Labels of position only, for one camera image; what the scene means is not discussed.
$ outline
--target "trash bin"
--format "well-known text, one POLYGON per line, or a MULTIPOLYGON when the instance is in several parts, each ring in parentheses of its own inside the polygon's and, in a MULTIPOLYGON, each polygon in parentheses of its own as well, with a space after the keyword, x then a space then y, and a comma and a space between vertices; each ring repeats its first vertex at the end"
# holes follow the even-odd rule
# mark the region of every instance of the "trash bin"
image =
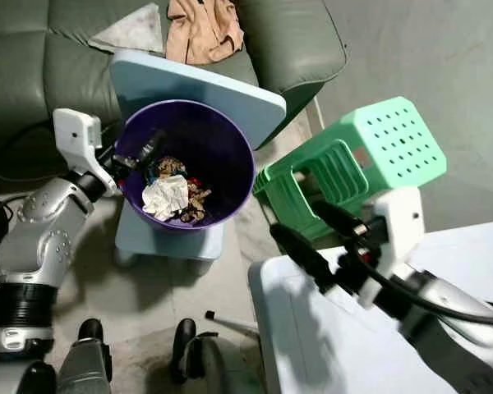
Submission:
POLYGON ((166 135, 157 158, 181 160, 190 177, 203 181, 212 193, 205 201, 207 215, 199 222, 166 222, 143 212, 146 181, 133 172, 120 185, 133 209, 150 225, 178 231, 200 230, 233 216, 251 193, 256 170, 252 151, 237 126, 221 112, 189 100, 152 103, 134 113, 117 141, 115 153, 135 157, 157 131, 166 135))

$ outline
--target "white tissue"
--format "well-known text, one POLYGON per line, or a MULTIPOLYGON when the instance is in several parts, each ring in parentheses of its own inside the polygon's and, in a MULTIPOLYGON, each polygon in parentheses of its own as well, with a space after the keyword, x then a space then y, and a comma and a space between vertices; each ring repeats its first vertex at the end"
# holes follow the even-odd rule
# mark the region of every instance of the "white tissue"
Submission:
POLYGON ((182 175, 158 178, 142 191, 142 210, 158 220, 170 219, 188 206, 188 184, 182 175))

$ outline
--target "white table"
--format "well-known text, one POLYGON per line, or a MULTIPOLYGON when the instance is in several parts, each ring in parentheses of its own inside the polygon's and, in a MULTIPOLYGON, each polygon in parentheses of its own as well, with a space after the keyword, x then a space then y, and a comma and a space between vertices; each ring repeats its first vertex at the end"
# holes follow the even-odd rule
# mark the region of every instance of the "white table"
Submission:
MULTIPOLYGON (((331 269, 343 248, 322 250, 331 269)), ((412 265, 493 301, 493 222, 426 235, 412 265)), ((322 296, 287 256, 253 266, 250 287, 270 394, 451 394, 397 323, 341 289, 322 296)))

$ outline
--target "white plastic part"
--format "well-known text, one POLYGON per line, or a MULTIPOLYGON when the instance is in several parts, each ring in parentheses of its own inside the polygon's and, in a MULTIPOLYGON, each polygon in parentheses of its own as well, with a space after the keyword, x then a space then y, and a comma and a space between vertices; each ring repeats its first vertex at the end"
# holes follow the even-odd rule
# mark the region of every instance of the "white plastic part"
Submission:
MULTIPOLYGON (((422 214, 422 198, 415 186, 387 190, 367 200, 362 208, 362 218, 368 221, 375 216, 385 218, 389 242, 383 244, 376 271, 384 277, 392 277, 395 269, 404 265, 422 240, 425 227, 422 214)), ((374 279, 364 283, 358 303, 370 308, 380 291, 374 279)))
POLYGON ((53 111, 53 124, 57 149, 68 168, 81 175, 91 172, 104 184, 104 196, 113 195, 117 185, 95 158, 95 149, 102 148, 100 119, 69 108, 57 108, 53 111))

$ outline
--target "white cloth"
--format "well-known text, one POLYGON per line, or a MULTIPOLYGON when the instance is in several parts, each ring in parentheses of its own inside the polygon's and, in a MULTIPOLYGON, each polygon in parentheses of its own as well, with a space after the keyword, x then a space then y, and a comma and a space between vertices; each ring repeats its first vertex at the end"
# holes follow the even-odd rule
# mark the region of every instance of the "white cloth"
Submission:
POLYGON ((152 2, 124 16, 88 40, 88 45, 111 53, 136 49, 164 56, 159 6, 152 2))
POLYGON ((188 184, 182 175, 157 178, 142 191, 142 210, 158 220, 170 219, 188 206, 188 184))

